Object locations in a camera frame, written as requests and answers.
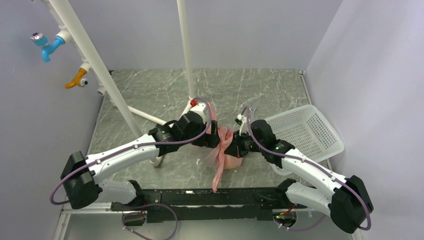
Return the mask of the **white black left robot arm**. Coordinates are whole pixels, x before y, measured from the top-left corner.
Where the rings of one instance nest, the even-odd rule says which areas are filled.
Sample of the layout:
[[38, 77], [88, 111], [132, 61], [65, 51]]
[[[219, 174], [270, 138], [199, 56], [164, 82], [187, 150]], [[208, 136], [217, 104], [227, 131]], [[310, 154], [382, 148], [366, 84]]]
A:
[[72, 153], [60, 179], [67, 203], [74, 210], [85, 208], [101, 198], [125, 204], [131, 210], [144, 203], [141, 187], [134, 180], [112, 183], [107, 178], [136, 163], [177, 152], [184, 145], [215, 148], [220, 143], [218, 124], [190, 111], [178, 120], [156, 125], [136, 140], [111, 150], [84, 156]]

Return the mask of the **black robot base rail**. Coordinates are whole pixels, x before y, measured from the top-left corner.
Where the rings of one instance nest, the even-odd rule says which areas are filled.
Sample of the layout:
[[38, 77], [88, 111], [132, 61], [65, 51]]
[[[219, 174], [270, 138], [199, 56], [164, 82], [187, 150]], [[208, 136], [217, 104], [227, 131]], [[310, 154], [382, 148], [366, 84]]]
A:
[[116, 200], [95, 202], [82, 209], [64, 205], [64, 214], [118, 214], [142, 212], [147, 223], [173, 221], [171, 208], [179, 221], [254, 219], [271, 221], [273, 216], [289, 211], [289, 217], [314, 210], [301, 204], [292, 205], [273, 187], [211, 189], [143, 189], [141, 199], [130, 206]]

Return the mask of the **pink plastic bag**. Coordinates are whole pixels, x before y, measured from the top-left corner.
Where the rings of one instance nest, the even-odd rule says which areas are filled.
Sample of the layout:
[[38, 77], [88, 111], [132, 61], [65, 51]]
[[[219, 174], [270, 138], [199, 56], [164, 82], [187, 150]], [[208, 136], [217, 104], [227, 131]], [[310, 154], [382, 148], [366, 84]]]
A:
[[220, 143], [215, 148], [198, 147], [197, 164], [202, 163], [208, 168], [216, 170], [211, 186], [214, 193], [218, 191], [224, 170], [238, 168], [243, 162], [243, 157], [238, 158], [225, 153], [225, 150], [227, 150], [234, 139], [234, 131], [229, 126], [219, 126], [217, 135]]

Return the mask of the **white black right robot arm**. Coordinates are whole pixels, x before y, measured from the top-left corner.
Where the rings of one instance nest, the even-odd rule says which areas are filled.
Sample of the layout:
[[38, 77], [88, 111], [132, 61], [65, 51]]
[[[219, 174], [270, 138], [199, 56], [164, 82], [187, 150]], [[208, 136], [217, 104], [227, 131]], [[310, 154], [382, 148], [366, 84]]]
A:
[[294, 179], [284, 180], [275, 191], [276, 203], [287, 208], [291, 204], [312, 208], [330, 217], [342, 231], [370, 230], [374, 210], [363, 180], [352, 175], [335, 173], [305, 156], [293, 144], [278, 139], [271, 126], [263, 119], [252, 123], [236, 119], [239, 130], [225, 151], [233, 157], [260, 153], [277, 169], [287, 170], [305, 179], [307, 187]]

